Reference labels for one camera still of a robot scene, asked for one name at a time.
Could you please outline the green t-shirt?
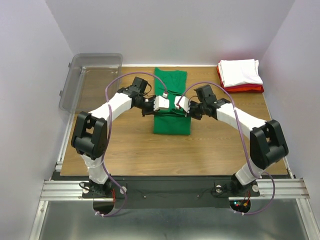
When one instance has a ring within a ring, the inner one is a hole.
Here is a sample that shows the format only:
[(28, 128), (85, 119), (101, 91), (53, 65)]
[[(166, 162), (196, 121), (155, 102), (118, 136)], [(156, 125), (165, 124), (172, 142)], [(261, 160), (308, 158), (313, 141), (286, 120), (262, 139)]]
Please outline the green t-shirt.
[(162, 95), (163, 85), (158, 81), (161, 79), (166, 85), (169, 99), (169, 109), (160, 110), (154, 116), (153, 133), (158, 135), (185, 135), (191, 134), (191, 118), (185, 116), (184, 112), (175, 107), (175, 97), (181, 96), (186, 90), (187, 72), (182, 70), (161, 70), (156, 67), (154, 75), (154, 93)]

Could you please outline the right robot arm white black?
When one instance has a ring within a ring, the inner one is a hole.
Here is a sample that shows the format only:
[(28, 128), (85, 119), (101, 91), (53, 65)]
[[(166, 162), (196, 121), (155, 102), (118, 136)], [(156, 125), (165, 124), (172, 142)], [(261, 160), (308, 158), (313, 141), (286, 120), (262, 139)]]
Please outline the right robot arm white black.
[(175, 107), (197, 120), (206, 115), (224, 122), (238, 130), (241, 140), (249, 139), (249, 148), (242, 144), (246, 163), (232, 175), (230, 182), (231, 192), (242, 195), (268, 167), (288, 155), (289, 148), (282, 127), (274, 119), (266, 121), (238, 109), (231, 97), (218, 99), (208, 83), (196, 88), (195, 92), (198, 102), (184, 95), (177, 96)]

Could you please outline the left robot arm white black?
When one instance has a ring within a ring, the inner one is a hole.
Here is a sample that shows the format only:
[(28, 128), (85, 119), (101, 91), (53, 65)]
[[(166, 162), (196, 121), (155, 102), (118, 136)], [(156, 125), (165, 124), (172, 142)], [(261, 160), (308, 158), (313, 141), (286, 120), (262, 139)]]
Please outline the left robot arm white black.
[(90, 112), (78, 114), (71, 138), (71, 146), (82, 157), (89, 174), (89, 184), (81, 188), (100, 197), (112, 191), (110, 177), (104, 170), (104, 154), (111, 138), (112, 123), (122, 113), (133, 107), (141, 109), (142, 115), (153, 115), (160, 110), (162, 97), (146, 97), (149, 83), (135, 77), (132, 84), (120, 88), (106, 103)]

